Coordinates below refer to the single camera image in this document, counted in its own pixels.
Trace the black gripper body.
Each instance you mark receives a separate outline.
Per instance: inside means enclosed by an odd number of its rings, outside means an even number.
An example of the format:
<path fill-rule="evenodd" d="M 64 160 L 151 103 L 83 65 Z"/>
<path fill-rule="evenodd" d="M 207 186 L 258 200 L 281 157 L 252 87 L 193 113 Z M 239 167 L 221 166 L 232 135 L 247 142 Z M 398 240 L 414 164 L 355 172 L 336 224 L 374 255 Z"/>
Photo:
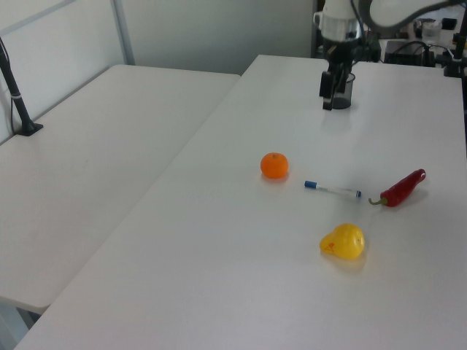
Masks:
<path fill-rule="evenodd" d="M 361 40 L 352 39 L 337 42 L 327 38 L 323 39 L 323 57 L 328 62 L 329 72 L 352 71 L 352 65 L 361 51 Z"/>

